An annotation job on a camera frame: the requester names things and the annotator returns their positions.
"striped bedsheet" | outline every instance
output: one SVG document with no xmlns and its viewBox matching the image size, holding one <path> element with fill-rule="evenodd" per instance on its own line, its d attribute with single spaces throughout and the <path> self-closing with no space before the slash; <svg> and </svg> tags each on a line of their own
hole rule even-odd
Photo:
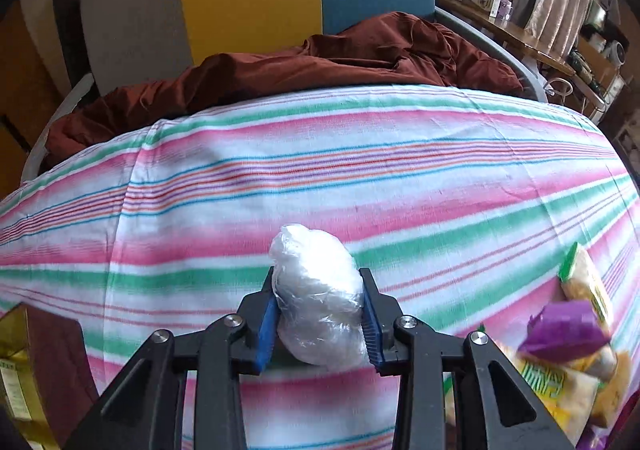
<svg viewBox="0 0 640 450">
<path fill-rule="evenodd" d="M 513 345 L 579 241 L 612 297 L 613 345 L 640 367 L 640 204 L 625 167 L 574 112 L 455 88 L 287 94 L 89 148 L 0 204 L 0 307 L 77 318 L 103 390 L 154 329 L 235 311 L 292 222 L 341 239 L 405 313 L 453 334 L 484 322 Z M 397 395 L 370 366 L 274 365 L 242 381 L 248 445 L 390 448 Z M 185 449 L 192 423 L 189 406 Z"/>
</svg>

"purple snack package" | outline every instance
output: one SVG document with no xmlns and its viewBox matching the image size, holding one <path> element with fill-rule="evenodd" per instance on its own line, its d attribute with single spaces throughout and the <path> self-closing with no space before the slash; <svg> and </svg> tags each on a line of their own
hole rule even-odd
<svg viewBox="0 0 640 450">
<path fill-rule="evenodd" d="M 588 300 L 552 302 L 530 318 L 518 352 L 563 364 L 590 356 L 610 340 Z"/>
</svg>

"wooden table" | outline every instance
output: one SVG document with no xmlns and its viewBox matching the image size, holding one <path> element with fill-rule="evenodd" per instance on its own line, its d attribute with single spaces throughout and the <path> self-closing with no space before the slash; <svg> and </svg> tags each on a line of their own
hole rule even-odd
<svg viewBox="0 0 640 450">
<path fill-rule="evenodd" d="M 507 42 L 523 55 L 530 56 L 538 62 L 557 69 L 565 75 L 575 75 L 574 68 L 569 66 L 561 56 L 552 52 L 547 46 L 540 44 L 538 39 L 519 26 L 511 23 L 511 21 L 489 17 L 488 14 L 456 0 L 436 0 L 436 5 L 448 12 L 459 14 L 470 19 L 478 26 L 489 30 L 498 41 Z"/>
</svg>

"brown blanket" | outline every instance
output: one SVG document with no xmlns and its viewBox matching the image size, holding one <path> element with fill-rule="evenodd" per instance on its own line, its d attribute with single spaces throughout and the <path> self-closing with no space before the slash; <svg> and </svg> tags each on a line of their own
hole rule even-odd
<svg viewBox="0 0 640 450">
<path fill-rule="evenodd" d="M 203 109 L 304 89 L 362 84 L 430 84 L 520 96 L 506 64 L 450 29 L 392 12 L 336 36 L 267 55 L 220 53 L 175 80 L 118 88 L 57 120 L 47 138 L 49 169 L 123 133 Z"/>
</svg>

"dark red object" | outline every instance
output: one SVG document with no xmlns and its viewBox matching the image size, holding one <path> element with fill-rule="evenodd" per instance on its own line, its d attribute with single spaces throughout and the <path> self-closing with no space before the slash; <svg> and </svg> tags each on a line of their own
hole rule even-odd
<svg viewBox="0 0 640 450">
<path fill-rule="evenodd" d="M 47 138 L 46 167 L 161 118 L 251 98 L 363 84 L 430 84 L 520 96 L 513 70 L 437 23 L 400 12 L 336 36 L 266 55 L 220 53 L 175 80 L 118 88 L 62 117 Z"/>
<path fill-rule="evenodd" d="M 63 447 L 98 399 L 82 328 L 77 320 L 24 303 L 7 314 L 16 308 L 25 309 L 31 372 L 49 428 L 58 445 Z M 20 448 L 12 446 L 14 439 L 15 431 L 0 422 L 0 448 Z"/>
<path fill-rule="evenodd" d="M 615 441 L 616 438 L 621 433 L 624 433 L 626 424 L 629 421 L 629 418 L 631 418 L 634 411 L 636 411 L 636 419 L 638 418 L 638 400 L 639 399 L 640 399 L 640 390 L 636 390 L 628 399 L 628 401 L 625 403 L 625 406 L 622 408 L 622 411 L 620 412 L 620 416 L 618 417 L 618 420 L 616 421 L 615 425 L 613 426 L 613 429 L 611 430 L 611 433 L 609 434 L 609 439 L 607 440 L 607 448 L 611 446 L 611 443 Z M 630 427 L 630 428 L 634 428 L 636 431 L 638 430 L 637 425 L 634 425 L 633 427 Z"/>
</svg>

